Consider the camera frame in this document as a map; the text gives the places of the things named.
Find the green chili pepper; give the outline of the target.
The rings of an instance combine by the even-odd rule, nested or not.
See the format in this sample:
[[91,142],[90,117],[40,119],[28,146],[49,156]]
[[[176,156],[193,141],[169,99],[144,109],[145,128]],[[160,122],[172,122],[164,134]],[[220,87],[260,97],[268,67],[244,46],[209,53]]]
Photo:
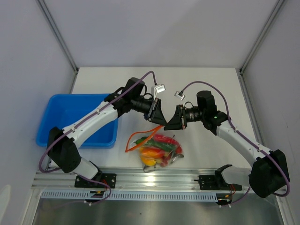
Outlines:
[[[136,145],[139,145],[139,144],[141,144],[144,140],[146,140],[147,139],[147,137],[145,136],[145,137],[142,137],[142,138],[140,138],[140,139],[138,139],[138,140],[136,140],[135,141],[135,144]],[[149,145],[149,146],[152,146],[154,144],[154,140],[151,138],[151,139],[149,139],[147,142],[145,142],[144,144],[142,144],[142,145]]]

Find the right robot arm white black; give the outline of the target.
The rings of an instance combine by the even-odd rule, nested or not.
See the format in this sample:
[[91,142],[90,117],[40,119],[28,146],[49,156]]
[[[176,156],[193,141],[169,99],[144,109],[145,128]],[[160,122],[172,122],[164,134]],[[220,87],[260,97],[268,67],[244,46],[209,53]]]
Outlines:
[[271,194],[288,196],[290,180],[284,153],[272,151],[242,134],[233,125],[228,113],[217,110],[210,91],[200,91],[196,98],[197,106],[185,109],[183,105],[177,105],[164,130],[184,130],[188,123],[201,121],[207,130],[229,143],[250,165],[249,169],[233,165],[218,168],[215,171],[215,186],[219,189],[225,189],[230,184],[246,186],[261,198]]

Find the clear zip bag orange zipper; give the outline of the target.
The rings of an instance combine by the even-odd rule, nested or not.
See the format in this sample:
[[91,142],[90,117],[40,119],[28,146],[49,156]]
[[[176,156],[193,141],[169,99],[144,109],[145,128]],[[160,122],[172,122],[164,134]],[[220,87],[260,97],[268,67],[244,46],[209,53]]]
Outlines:
[[159,125],[148,131],[135,132],[127,141],[125,152],[136,152],[145,173],[166,168],[184,158],[182,145],[173,133],[163,128]]

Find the left aluminium frame post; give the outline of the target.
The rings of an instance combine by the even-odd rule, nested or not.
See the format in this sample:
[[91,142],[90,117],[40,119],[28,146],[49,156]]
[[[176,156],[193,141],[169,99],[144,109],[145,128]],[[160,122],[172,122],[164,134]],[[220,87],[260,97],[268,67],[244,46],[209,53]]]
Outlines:
[[58,45],[60,46],[64,56],[66,57],[69,65],[71,66],[72,70],[74,71],[74,73],[76,74],[79,70],[78,66],[75,63],[75,60],[73,58],[73,56],[71,55],[71,52],[61,34],[61,31],[46,3],[45,0],[36,0],[37,5],[39,6],[50,30],[52,31]]

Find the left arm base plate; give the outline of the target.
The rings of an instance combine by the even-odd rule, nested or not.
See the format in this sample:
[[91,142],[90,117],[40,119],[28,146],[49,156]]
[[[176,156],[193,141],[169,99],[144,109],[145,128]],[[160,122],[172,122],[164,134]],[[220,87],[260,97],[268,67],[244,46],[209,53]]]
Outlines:
[[[97,174],[93,180],[105,183],[110,188],[114,189],[116,185],[117,174],[115,173]],[[82,177],[77,176],[75,179],[75,188],[106,188],[106,186],[99,183],[87,181]]]

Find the green cucumber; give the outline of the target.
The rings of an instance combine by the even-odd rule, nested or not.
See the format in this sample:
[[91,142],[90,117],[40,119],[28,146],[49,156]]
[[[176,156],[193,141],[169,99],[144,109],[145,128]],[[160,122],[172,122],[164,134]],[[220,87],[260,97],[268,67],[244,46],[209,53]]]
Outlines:
[[163,142],[156,142],[154,140],[147,141],[145,143],[145,145],[159,148],[159,149],[162,149],[167,152],[173,151],[175,149],[175,145],[167,144],[167,143],[163,143]]

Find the yellow mango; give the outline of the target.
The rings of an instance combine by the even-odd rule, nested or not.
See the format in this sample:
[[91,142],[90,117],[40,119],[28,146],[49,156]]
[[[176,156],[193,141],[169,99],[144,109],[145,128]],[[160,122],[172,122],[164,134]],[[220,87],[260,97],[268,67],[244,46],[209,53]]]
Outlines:
[[140,159],[146,166],[154,166],[157,163],[155,159],[149,157],[140,156]]

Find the grey toy fish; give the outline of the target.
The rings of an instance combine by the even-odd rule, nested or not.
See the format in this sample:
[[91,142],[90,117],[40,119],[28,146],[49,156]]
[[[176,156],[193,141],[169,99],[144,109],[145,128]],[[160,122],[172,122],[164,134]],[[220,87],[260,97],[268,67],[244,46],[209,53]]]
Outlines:
[[173,164],[174,162],[176,162],[177,160],[179,160],[181,158],[184,158],[184,155],[177,154],[177,153],[171,154],[171,155],[168,155],[168,156],[162,157],[162,158],[156,158],[155,160],[157,163],[154,166],[146,166],[143,163],[143,171],[145,173],[156,171],[158,169],[161,169],[161,168],[164,168],[164,167],[167,167],[167,166]]

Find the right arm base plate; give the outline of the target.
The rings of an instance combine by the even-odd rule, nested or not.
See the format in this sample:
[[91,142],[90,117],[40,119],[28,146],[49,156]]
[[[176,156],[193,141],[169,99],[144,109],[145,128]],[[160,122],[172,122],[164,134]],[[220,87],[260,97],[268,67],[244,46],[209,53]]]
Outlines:
[[223,191],[241,191],[242,186],[238,184],[228,184],[222,178],[215,175],[199,175],[198,182],[201,190],[223,190]]

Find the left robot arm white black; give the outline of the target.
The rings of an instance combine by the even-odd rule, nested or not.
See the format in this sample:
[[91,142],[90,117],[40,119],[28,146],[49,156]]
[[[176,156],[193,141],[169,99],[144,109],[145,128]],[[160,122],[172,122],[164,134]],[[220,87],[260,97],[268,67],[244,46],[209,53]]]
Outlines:
[[62,129],[53,127],[48,135],[48,157],[64,173],[81,175],[90,187],[98,187],[102,181],[98,167],[82,158],[78,151],[90,136],[131,110],[142,113],[149,122],[166,125],[161,99],[157,98],[157,94],[165,91],[165,86],[155,83],[151,87],[150,98],[142,94],[145,87],[142,80],[132,77],[124,87],[109,94],[94,110],[75,123]]

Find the red chili pepper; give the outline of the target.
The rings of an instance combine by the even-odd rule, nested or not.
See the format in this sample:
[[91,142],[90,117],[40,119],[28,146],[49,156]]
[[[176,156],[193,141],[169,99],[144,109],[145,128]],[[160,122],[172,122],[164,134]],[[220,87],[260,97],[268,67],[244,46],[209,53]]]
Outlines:
[[174,145],[176,147],[176,153],[177,154],[181,154],[182,153],[181,145],[179,144],[179,142],[177,140],[175,140],[172,137],[164,136],[164,135],[161,135],[161,134],[155,134],[153,136],[153,139],[155,141],[157,141],[157,142],[160,142],[160,143],[166,143],[169,146],[172,144],[172,145]]

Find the aluminium frame post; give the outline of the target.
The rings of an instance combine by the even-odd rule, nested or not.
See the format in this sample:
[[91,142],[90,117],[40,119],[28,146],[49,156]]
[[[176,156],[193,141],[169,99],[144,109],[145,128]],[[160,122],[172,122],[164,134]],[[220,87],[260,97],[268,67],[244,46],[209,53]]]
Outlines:
[[286,0],[277,0],[276,1],[275,6],[271,10],[269,16],[267,17],[267,20],[263,24],[258,36],[256,37],[252,47],[250,48],[250,51],[248,52],[248,54],[247,54],[246,58],[244,59],[241,67],[239,68],[239,73],[241,75],[243,75],[245,73],[245,71],[246,71],[247,67],[249,66],[250,62],[253,60],[255,54],[259,50],[261,44],[263,43],[263,41],[267,37],[270,29],[274,25],[277,17],[279,16],[280,12],[284,8],[286,2],[287,2]]
[[78,66],[75,63],[75,60],[73,58],[73,56],[71,55],[71,52],[61,34],[61,31],[46,3],[45,0],[36,0],[37,5],[39,6],[50,30],[52,31],[58,45],[60,46],[64,56],[66,57],[69,65],[71,66],[72,70],[74,71],[74,73],[76,74],[79,70]]

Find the right aluminium frame post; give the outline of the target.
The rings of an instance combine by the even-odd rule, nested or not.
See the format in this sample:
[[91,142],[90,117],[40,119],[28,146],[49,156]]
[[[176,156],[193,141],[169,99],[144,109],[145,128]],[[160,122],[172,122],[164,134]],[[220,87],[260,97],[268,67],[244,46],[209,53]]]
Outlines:
[[252,47],[250,48],[250,51],[248,52],[248,54],[247,54],[246,58],[244,59],[241,67],[239,68],[239,73],[241,75],[243,75],[245,73],[245,71],[246,71],[247,67],[249,66],[250,62],[253,60],[255,54],[259,50],[261,44],[263,43],[263,41],[267,37],[270,29],[274,25],[277,17],[279,16],[280,12],[284,8],[286,2],[287,2],[286,0],[277,0],[276,1],[275,6],[271,10],[269,16],[267,17],[267,20],[263,24],[258,36],[256,37]]

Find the aluminium rail front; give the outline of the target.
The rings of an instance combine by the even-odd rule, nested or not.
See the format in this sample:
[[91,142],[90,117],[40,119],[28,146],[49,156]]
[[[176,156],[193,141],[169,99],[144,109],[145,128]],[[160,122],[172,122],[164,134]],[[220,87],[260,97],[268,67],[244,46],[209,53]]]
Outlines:
[[[114,191],[197,192],[195,181],[200,175],[213,175],[213,169],[165,168],[145,173],[141,168],[102,168],[104,173],[116,174]],[[55,171],[36,172],[32,189],[75,189],[76,175]]]

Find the red orange mango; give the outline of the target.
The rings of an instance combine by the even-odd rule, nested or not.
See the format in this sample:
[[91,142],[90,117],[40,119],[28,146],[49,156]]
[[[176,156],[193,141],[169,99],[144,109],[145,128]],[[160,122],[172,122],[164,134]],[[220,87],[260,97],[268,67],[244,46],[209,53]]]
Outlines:
[[139,150],[140,155],[147,158],[162,158],[165,155],[165,151],[158,148],[144,147]]

